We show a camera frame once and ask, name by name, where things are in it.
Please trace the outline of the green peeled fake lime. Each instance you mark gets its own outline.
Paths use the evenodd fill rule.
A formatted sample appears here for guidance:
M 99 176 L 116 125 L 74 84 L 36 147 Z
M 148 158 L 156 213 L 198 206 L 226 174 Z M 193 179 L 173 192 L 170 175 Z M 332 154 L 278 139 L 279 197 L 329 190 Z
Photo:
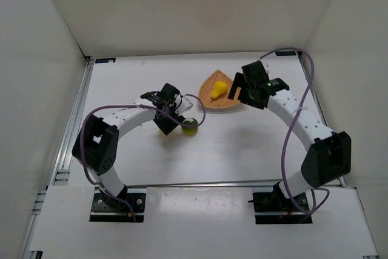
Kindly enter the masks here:
M 186 118 L 182 123 L 181 129 L 184 135 L 196 135 L 198 132 L 198 121 L 195 118 Z

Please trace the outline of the yellow fake pear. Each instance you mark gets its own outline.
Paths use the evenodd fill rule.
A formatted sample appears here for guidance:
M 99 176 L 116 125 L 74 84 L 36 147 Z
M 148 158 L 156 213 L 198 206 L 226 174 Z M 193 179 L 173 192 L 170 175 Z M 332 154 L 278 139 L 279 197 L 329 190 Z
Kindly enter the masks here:
M 217 99 L 228 91 L 228 85 L 224 81 L 216 81 L 211 92 L 211 99 Z

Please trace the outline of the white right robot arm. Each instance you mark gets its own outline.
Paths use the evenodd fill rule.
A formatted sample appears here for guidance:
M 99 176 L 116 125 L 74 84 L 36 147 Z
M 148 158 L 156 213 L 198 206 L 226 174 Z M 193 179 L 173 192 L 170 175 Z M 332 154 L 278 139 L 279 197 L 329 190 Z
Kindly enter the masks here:
M 302 107 L 282 79 L 269 78 L 261 61 L 245 65 L 236 73 L 228 98 L 257 109 L 269 109 L 286 124 L 288 134 L 296 135 L 307 152 L 299 171 L 292 175 L 283 173 L 281 182 L 274 185 L 273 196 L 277 201 L 292 201 L 297 195 L 350 172 L 350 136 L 319 122 Z

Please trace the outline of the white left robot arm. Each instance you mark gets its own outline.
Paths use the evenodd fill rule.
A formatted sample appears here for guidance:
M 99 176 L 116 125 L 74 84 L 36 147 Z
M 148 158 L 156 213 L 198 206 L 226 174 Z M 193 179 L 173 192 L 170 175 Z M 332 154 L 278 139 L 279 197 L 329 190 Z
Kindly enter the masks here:
M 153 121 L 163 134 L 169 135 L 184 121 L 183 113 L 193 107 L 191 101 L 173 85 L 166 83 L 160 91 L 146 92 L 130 107 L 119 108 L 103 117 L 92 114 L 83 132 L 77 136 L 72 155 L 88 170 L 112 209 L 129 209 L 124 203 L 127 186 L 114 168 L 119 140 L 131 130 Z

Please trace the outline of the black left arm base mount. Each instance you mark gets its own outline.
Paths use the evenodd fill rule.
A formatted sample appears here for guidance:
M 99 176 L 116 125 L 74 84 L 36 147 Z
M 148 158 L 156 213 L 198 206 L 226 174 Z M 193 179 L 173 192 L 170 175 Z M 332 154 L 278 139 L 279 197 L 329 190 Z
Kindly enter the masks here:
M 143 223 L 146 206 L 146 192 L 131 190 L 127 193 L 127 202 L 131 205 L 135 215 L 122 202 L 116 201 L 101 191 L 93 196 L 89 221 L 104 223 Z

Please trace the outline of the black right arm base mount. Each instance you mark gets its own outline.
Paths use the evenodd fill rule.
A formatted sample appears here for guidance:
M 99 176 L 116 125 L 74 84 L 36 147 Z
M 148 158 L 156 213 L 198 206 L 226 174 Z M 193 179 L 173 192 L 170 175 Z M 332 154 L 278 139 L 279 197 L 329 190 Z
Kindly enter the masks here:
M 300 212 L 289 199 L 275 196 L 273 192 L 253 192 L 247 201 L 253 206 L 255 224 L 312 224 L 312 217 Z

